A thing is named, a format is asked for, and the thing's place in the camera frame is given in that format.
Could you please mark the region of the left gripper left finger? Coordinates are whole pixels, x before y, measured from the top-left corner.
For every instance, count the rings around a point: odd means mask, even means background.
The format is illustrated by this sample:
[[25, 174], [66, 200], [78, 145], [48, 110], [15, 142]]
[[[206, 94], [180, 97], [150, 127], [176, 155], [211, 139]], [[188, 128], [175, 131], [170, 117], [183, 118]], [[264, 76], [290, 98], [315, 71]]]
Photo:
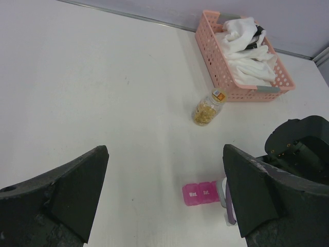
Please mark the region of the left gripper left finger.
[[1, 246], [84, 246], [106, 174], [106, 146], [1, 189]]

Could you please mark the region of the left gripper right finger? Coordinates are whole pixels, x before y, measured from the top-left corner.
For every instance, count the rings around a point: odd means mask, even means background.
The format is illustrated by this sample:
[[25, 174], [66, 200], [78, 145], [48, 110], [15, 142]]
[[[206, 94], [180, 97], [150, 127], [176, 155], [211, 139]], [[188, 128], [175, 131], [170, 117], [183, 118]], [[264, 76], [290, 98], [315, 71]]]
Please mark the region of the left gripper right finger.
[[224, 170], [248, 246], [328, 246], [328, 186], [224, 145]]

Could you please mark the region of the pink pill organizer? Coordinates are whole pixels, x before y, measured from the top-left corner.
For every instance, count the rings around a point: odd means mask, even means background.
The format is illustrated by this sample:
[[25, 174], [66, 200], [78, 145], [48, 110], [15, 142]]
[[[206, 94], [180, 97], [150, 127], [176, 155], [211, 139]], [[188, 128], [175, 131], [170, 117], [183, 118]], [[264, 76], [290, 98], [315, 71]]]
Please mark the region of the pink pill organizer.
[[216, 181], [191, 183], [182, 187], [184, 203], [187, 206], [219, 202]]

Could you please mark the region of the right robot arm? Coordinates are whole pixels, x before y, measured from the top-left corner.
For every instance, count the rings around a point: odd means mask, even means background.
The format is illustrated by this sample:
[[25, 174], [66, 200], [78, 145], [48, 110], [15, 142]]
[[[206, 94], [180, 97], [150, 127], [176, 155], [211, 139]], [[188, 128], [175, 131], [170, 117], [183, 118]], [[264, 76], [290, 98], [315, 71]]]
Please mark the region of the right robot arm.
[[259, 160], [298, 177], [328, 185], [328, 121], [317, 115], [290, 119], [265, 143]]

